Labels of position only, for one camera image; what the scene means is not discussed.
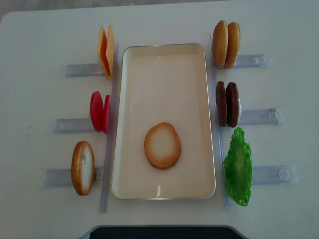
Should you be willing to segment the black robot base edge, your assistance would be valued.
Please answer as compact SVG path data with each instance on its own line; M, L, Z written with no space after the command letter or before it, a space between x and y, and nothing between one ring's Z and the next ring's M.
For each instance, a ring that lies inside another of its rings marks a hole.
M82 239L245 239L226 226L100 226Z

